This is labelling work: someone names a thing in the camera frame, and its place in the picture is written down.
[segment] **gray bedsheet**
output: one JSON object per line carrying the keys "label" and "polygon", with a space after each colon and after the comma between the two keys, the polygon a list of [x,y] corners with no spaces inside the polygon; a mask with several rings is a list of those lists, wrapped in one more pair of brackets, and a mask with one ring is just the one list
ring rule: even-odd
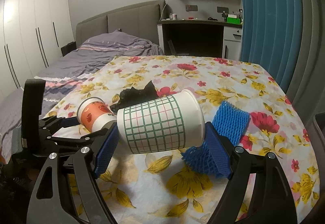
{"label": "gray bedsheet", "polygon": [[[35,78],[46,80],[42,115],[45,116],[76,86],[109,63],[115,56],[161,55],[158,45],[149,40],[116,30],[92,37],[77,50],[60,58]],[[21,125],[22,90],[19,88],[0,105],[0,138],[2,155],[8,162],[11,155],[12,130]]]}

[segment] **paper cup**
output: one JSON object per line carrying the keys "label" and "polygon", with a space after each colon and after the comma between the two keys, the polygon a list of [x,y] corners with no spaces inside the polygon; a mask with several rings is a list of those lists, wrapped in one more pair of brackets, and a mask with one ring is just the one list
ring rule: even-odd
{"label": "paper cup", "polygon": [[111,124],[116,122],[116,116],[99,97],[84,100],[77,110],[77,119],[90,132],[110,128]]}
{"label": "paper cup", "polygon": [[202,109],[187,89],[117,113],[121,144],[130,154],[199,147],[204,125]]}

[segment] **curtain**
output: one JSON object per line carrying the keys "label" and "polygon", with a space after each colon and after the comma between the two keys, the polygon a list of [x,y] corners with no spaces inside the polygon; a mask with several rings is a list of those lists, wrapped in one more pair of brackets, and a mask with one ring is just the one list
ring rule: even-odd
{"label": "curtain", "polygon": [[241,60],[260,64],[287,92],[303,30],[302,0],[243,0]]}
{"label": "curtain", "polygon": [[303,0],[303,34],[287,96],[306,127],[325,112],[325,0]]}

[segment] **green box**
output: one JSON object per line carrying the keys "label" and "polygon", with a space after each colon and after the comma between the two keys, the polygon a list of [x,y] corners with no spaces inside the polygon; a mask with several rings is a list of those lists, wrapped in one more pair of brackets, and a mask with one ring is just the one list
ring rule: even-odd
{"label": "green box", "polygon": [[239,18],[229,18],[229,17],[227,17],[227,22],[228,23],[240,24],[241,23],[240,21],[241,20]]}

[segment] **green grid pattern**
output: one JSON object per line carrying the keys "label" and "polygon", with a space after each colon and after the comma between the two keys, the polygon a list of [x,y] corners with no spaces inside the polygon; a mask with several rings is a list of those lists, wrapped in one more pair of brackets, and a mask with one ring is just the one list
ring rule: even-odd
{"label": "green grid pattern", "polygon": [[123,116],[133,154],[185,147],[184,120],[172,95],[125,108]]}

